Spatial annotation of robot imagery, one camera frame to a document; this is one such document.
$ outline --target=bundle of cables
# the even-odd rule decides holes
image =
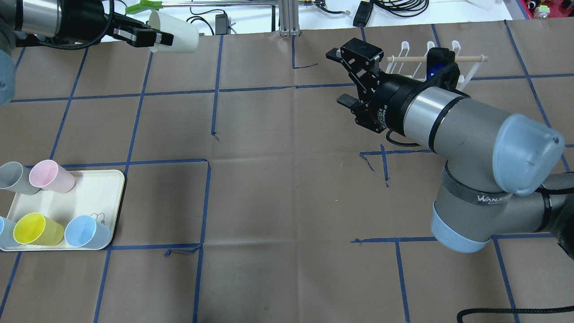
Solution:
[[[389,13],[403,18],[418,16],[429,6],[429,0],[371,0]]]

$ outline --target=cup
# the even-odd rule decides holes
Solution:
[[[159,11],[152,11],[148,25],[173,35],[171,46],[154,44],[149,48],[152,53],[191,53],[197,49],[199,32],[192,24]]]
[[[76,179],[64,167],[51,159],[46,159],[30,171],[30,184],[58,193],[69,192],[76,184]]]
[[[64,238],[64,227],[40,213],[29,213],[14,227],[14,240],[20,244],[57,245]]]
[[[64,238],[72,247],[100,249],[110,241],[110,228],[91,216],[78,216],[66,226]]]
[[[0,247],[16,247],[20,245],[14,239],[14,227],[16,223],[5,217],[0,217]]]
[[[30,170],[17,161],[0,166],[0,190],[33,195],[40,189],[30,184]]]

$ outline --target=green object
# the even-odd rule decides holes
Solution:
[[[161,1],[140,0],[139,3],[127,7],[126,14],[137,14],[146,10],[160,10],[163,7]]]

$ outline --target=cream rectangular tray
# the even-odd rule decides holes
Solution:
[[[39,191],[34,195],[16,194],[7,218],[18,222],[28,213],[38,212],[64,228],[75,217],[87,214],[110,228],[114,236],[125,177],[118,170],[71,171],[76,185],[67,193]],[[72,247],[62,240],[57,245],[1,247],[3,251],[96,250]]]

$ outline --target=blue cup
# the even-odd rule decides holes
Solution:
[[[16,247],[20,244],[14,240],[14,227],[16,222],[0,217],[0,247]]]
[[[64,239],[72,247],[101,249],[110,241],[110,228],[91,216],[72,219],[64,231]]]

